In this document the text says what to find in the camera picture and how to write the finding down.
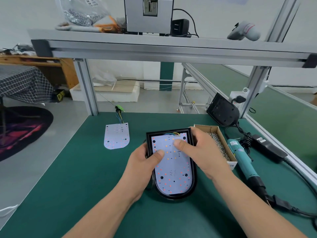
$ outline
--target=person's left hand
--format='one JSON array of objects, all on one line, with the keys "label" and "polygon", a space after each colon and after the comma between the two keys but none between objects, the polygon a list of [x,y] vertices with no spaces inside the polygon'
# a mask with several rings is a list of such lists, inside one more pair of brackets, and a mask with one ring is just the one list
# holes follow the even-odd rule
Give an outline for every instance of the person's left hand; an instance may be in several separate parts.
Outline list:
[{"label": "person's left hand", "polygon": [[149,183],[152,171],[164,157],[164,151],[158,150],[151,157],[145,158],[147,144],[144,143],[132,152],[125,171],[118,183],[131,196],[132,202],[140,199]]}]

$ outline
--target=green pillar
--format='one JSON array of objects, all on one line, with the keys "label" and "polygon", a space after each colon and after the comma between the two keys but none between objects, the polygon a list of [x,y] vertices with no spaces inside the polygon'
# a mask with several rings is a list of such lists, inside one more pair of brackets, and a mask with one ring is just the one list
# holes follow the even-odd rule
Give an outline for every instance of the green pillar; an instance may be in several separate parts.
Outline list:
[{"label": "green pillar", "polygon": [[[161,72],[159,79],[173,80],[174,63],[173,62],[161,62]],[[172,82],[160,82],[159,89],[161,91],[172,91]]]}]

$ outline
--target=checkered tablecloth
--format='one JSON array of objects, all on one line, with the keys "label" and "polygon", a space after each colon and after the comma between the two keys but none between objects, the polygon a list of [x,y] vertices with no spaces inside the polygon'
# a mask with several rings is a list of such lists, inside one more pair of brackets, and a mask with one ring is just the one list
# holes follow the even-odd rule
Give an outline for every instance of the checkered tablecloth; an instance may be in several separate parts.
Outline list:
[{"label": "checkered tablecloth", "polygon": [[53,87],[43,73],[33,66],[0,65],[0,96],[25,103],[51,101]]}]

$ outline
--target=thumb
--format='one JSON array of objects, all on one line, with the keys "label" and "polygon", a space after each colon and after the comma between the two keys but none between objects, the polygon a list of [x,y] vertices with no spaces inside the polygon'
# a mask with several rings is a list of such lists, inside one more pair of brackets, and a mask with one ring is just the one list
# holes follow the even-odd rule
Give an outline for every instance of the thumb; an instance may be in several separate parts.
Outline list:
[{"label": "thumb", "polygon": [[176,147],[178,150],[184,152],[185,154],[187,154],[187,155],[190,156],[190,157],[194,156],[194,154],[195,154],[195,149],[196,149],[196,147],[194,147],[194,146],[188,144],[187,142],[184,142],[184,141],[181,140],[181,139],[175,140],[175,141],[174,141],[174,145],[175,145],[175,147]]},{"label": "thumb", "polygon": [[161,162],[161,160],[164,157],[164,150],[158,150],[157,152],[155,152],[153,155],[151,155],[150,157],[148,157],[148,159],[146,160],[147,163],[151,166],[151,169],[153,170],[155,168],[155,166]]}]

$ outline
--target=electric screwdriver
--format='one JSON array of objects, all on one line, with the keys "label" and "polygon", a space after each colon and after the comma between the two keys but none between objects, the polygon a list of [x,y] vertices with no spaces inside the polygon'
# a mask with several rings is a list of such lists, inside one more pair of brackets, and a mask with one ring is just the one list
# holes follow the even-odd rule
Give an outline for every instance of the electric screwdriver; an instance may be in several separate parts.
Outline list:
[{"label": "electric screwdriver", "polygon": [[251,164],[251,159],[244,148],[234,139],[228,139],[228,146],[238,161],[238,165],[247,179],[248,187],[256,193],[264,202],[268,203],[268,194],[265,185]]}]

